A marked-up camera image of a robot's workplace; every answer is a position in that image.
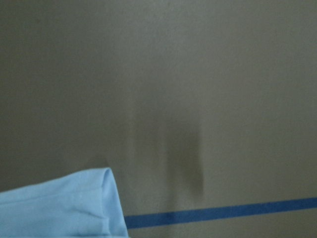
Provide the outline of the light blue t-shirt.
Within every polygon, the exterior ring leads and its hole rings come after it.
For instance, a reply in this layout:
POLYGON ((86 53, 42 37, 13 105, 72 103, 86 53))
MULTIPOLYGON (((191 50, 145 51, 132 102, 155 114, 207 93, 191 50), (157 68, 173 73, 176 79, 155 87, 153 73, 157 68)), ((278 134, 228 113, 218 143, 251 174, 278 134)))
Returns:
POLYGON ((2 238, 127 238, 110 168, 89 169, 0 194, 2 238))

